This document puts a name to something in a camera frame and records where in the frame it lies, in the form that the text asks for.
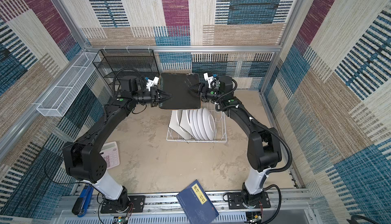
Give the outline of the white square plate black rim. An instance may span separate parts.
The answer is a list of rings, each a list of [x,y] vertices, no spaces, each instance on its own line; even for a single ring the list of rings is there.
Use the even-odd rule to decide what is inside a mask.
[[[190,140],[191,135],[180,126],[182,118],[182,110],[173,110],[169,123],[169,128],[175,131],[179,136],[185,140]]]

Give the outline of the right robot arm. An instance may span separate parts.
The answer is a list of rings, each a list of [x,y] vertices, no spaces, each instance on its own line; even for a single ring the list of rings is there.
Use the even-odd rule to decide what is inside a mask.
[[[230,76],[207,73],[206,80],[190,90],[201,101],[211,102],[217,112],[235,121],[248,137],[247,159],[250,172],[242,185],[241,200],[245,208],[255,208],[266,195],[265,182],[270,174],[287,171],[293,161],[292,152],[275,128],[260,123],[234,95],[238,83]]]

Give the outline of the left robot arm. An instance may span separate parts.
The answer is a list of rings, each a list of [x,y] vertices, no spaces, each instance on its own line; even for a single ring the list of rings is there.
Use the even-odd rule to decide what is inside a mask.
[[[114,129],[136,105],[156,107],[171,98],[171,94],[158,88],[158,79],[116,74],[113,80],[113,97],[103,106],[103,115],[81,137],[65,144],[62,153],[66,173],[92,185],[103,195],[103,204],[110,213],[123,213],[130,209],[130,199],[125,186],[117,183],[107,172],[107,162],[100,154]]]

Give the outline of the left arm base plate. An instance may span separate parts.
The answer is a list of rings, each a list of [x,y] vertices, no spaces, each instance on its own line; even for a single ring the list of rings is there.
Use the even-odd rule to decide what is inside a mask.
[[[104,199],[99,213],[141,213],[144,209],[145,198],[146,196],[127,196],[120,197],[118,200]]]

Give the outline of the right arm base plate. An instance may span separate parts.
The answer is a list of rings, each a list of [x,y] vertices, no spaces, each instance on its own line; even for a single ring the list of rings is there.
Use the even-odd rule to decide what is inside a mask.
[[[260,209],[270,208],[268,193],[263,191],[258,194],[247,194],[246,191],[226,192],[223,200],[229,205],[229,209]]]

